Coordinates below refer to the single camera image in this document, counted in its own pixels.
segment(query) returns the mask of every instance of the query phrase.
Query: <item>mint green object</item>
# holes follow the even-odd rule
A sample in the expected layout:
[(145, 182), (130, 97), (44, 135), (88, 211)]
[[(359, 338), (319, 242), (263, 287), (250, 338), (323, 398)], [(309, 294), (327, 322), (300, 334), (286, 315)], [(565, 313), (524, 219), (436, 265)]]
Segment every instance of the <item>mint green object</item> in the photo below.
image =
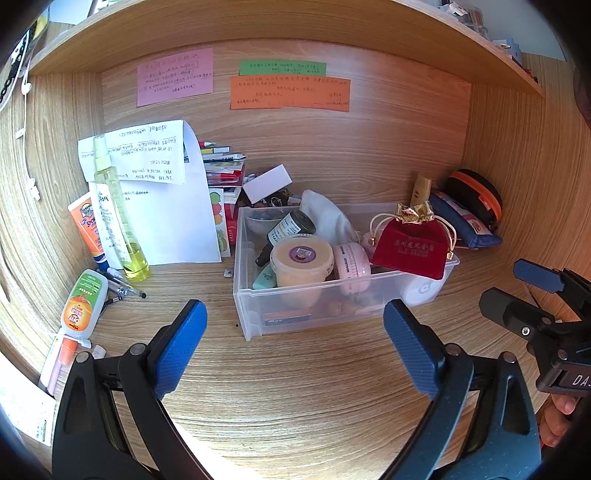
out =
[(277, 286), (277, 277), (271, 268), (271, 264), (267, 264), (259, 276), (252, 284), (253, 290), (263, 290), (264, 288), (275, 288)]
[(240, 75), (313, 75), (326, 77), (326, 63), (308, 60), (242, 60)]

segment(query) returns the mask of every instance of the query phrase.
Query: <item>fruit sticker sheet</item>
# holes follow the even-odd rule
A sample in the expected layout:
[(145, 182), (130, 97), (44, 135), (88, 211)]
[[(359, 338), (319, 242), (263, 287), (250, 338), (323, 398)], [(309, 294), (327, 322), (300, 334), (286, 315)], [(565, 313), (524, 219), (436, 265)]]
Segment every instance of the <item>fruit sticker sheet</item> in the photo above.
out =
[(226, 229), (226, 212), (223, 208), (223, 189), (209, 189), (209, 198), (212, 201), (213, 220), (216, 224), (217, 243), (222, 257), (230, 256), (230, 242)]

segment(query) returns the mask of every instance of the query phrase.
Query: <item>green cap bottle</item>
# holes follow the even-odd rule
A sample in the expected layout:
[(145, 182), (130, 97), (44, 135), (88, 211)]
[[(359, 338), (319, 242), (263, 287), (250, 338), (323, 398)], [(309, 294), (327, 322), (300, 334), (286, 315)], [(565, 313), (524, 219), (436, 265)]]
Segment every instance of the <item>green cap bottle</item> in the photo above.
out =
[(101, 171), (112, 166), (111, 155), (107, 147), (107, 139), (104, 135), (97, 135), (93, 139), (95, 148), (96, 171)]

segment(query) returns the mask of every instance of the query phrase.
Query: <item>human hand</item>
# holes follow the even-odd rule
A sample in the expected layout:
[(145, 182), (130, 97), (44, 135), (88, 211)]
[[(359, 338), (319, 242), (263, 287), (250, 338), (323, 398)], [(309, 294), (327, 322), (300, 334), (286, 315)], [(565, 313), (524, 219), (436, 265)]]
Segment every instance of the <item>human hand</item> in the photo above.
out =
[(544, 409), (544, 416), (540, 421), (540, 439), (549, 447), (556, 447), (568, 431), (570, 422), (565, 415), (574, 412), (577, 399), (566, 395), (551, 395), (552, 402), (548, 402)]

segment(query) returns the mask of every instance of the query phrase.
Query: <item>blue gripper pad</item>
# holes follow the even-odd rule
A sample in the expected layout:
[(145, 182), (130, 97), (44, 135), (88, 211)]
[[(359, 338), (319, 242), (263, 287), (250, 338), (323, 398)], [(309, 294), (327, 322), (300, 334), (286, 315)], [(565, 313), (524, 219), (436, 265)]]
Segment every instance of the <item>blue gripper pad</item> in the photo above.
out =
[[(198, 300), (189, 300), (168, 329), (172, 337), (154, 364), (154, 395), (162, 400), (174, 391), (207, 327), (207, 310)], [(169, 337), (165, 332), (163, 341)]]
[(402, 300), (384, 308), (384, 328), (404, 362), (415, 388), (429, 395), (439, 393), (439, 372), (443, 367), (443, 343), (426, 325), (421, 325)]
[(513, 265), (513, 275), (518, 280), (541, 288), (550, 293), (564, 290), (564, 283), (560, 279), (560, 273), (541, 265), (520, 258)]

